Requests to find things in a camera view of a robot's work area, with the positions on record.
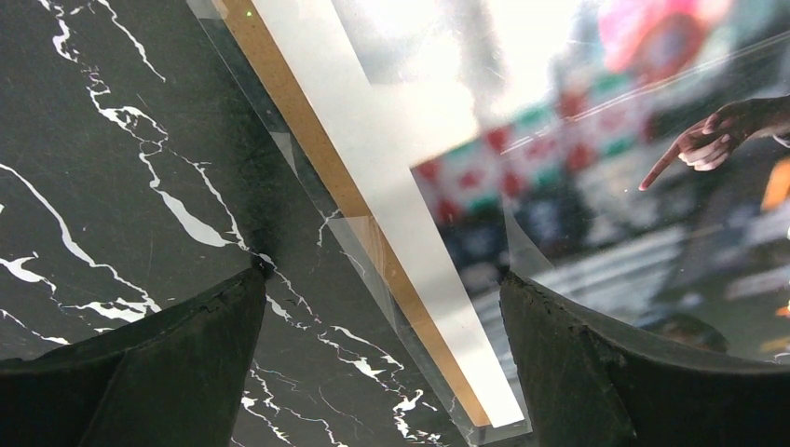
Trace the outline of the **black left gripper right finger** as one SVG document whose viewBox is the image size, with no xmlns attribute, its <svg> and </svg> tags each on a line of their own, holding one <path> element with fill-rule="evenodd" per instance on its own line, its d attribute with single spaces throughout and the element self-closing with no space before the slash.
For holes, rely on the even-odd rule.
<svg viewBox="0 0 790 447">
<path fill-rule="evenodd" d="M 789 369 L 637 329 L 509 273 L 500 309 L 541 446 L 785 446 Z"/>
</svg>

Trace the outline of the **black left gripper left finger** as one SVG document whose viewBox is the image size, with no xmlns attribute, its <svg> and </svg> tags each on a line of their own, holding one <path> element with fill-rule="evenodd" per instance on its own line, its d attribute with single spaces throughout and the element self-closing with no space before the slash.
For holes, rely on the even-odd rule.
<svg viewBox="0 0 790 447">
<path fill-rule="evenodd" d="M 248 269 L 152 316 L 1 364 L 5 446 L 226 446 L 266 308 Z"/>
</svg>

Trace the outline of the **colour street photo print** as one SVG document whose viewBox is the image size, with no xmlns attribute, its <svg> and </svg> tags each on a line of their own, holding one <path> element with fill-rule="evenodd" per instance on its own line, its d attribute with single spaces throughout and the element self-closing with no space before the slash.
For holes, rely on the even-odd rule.
<svg viewBox="0 0 790 447">
<path fill-rule="evenodd" d="M 785 1 L 255 1 L 490 415 L 526 424 L 508 271 L 733 357 L 789 360 L 789 153 L 674 163 L 789 90 Z"/>
</svg>

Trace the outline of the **clear plastic cover sheet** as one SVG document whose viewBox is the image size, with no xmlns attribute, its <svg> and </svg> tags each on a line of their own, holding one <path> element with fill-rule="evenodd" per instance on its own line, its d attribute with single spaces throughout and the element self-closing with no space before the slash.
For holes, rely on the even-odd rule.
<svg viewBox="0 0 790 447">
<path fill-rule="evenodd" d="M 217 48 L 221 55 L 230 63 L 232 71 L 241 84 L 244 93 L 255 105 L 256 110 L 260 113 L 267 125 L 272 129 L 274 139 L 279 144 L 285 160 L 293 170 L 299 183 L 305 188 L 311 201 L 315 204 L 322 219 L 318 231 L 319 235 L 331 235 L 335 238 L 340 247 L 340 256 L 351 265 L 354 277 L 364 284 L 366 290 L 383 311 L 393 330 L 415 354 L 418 365 L 426 372 L 429 381 L 438 388 L 441 402 L 451 414 L 453 422 L 463 433 L 466 443 L 470 446 L 494 446 L 497 444 L 541 446 L 534 437 L 528 410 L 526 424 L 511 424 L 496 428 L 473 427 L 464 411 L 460 407 L 454 405 L 454 393 L 450 390 L 449 385 L 442 379 L 427 349 L 417 339 L 415 330 L 406 321 L 403 313 L 397 309 L 396 304 L 392 303 L 389 298 L 386 297 L 385 293 L 378 289 L 380 282 L 376 275 L 372 274 L 369 278 L 363 278 L 357 271 L 352 260 L 346 256 L 341 243 L 340 233 L 331 228 L 329 213 L 335 208 L 336 204 L 324 187 L 310 180 L 312 171 L 311 165 L 304 160 L 304 153 L 300 149 L 299 144 L 293 139 L 288 126 L 285 124 L 283 116 L 274 105 L 273 100 L 269 97 L 269 94 L 266 92 L 261 81 L 257 78 L 250 64 L 246 61 L 240 46 L 230 33 L 228 26 L 225 24 L 220 6 L 221 2 L 223 1 L 199 2 L 199 14 L 206 20 L 208 27 L 219 34 L 216 42 Z M 775 138 L 768 133 L 762 133 L 756 130 L 757 108 L 760 106 L 769 106 L 772 99 L 787 99 L 788 96 L 789 90 L 783 96 L 760 97 L 727 102 L 710 113 L 703 120 L 696 121 L 689 125 L 673 139 L 670 146 L 652 164 L 638 184 L 638 190 L 642 192 L 648 190 L 669 167 L 677 162 L 698 173 L 719 172 L 727 162 L 733 160 L 745 144 L 759 139 L 772 138 L 789 153 L 789 141 L 787 138 Z M 535 279 L 514 271 L 508 271 L 504 278 L 509 273 L 513 273 L 523 279 L 533 280 L 545 288 L 550 289 Z M 500 309 L 500 291 L 498 310 L 502 318 L 505 338 L 511 348 Z M 665 337 L 657 332 L 651 332 L 629 323 L 626 324 L 682 345 L 688 345 L 700 350 L 733 357 L 721 350 L 711 350 L 696 345 L 690 345 L 684 341 Z M 759 359 L 748 360 L 775 363 Z M 789 369 L 789 360 L 785 364 L 778 365 L 785 365 Z"/>
</svg>

